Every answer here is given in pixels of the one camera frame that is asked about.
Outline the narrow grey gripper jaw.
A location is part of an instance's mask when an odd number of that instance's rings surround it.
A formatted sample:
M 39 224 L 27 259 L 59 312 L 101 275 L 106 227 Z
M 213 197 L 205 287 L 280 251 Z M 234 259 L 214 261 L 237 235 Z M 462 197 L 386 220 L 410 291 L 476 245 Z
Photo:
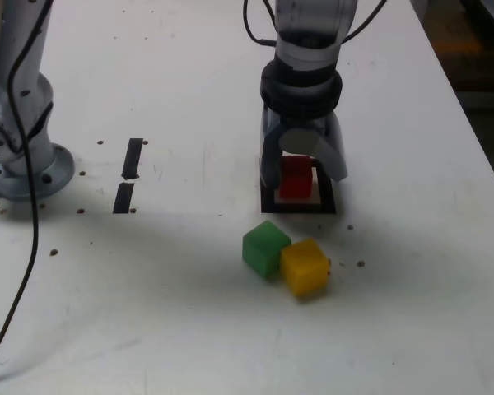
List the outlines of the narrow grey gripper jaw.
M 281 181 L 280 159 L 282 148 L 279 145 L 283 126 L 276 123 L 263 133 L 260 160 L 260 177 L 264 185 L 271 189 L 279 187 Z

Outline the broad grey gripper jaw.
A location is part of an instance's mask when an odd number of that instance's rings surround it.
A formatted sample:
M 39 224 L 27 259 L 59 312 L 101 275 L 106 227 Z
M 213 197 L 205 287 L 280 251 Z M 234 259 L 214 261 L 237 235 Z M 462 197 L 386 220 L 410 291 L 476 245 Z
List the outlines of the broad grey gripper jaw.
M 279 146 L 286 153 L 315 158 L 334 182 L 347 177 L 340 125 L 334 113 L 305 126 L 287 129 L 279 139 Z

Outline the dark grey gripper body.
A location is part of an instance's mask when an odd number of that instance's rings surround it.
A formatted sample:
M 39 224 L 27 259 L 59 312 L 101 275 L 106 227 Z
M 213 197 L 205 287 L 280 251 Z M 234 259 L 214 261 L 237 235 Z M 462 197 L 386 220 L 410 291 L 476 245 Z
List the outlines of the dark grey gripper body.
M 306 127 L 317 130 L 325 136 L 330 136 L 337 131 L 337 118 L 334 113 L 323 118 L 298 119 L 283 117 L 269 107 L 263 108 L 263 135 L 266 136 L 278 125 L 285 128 Z

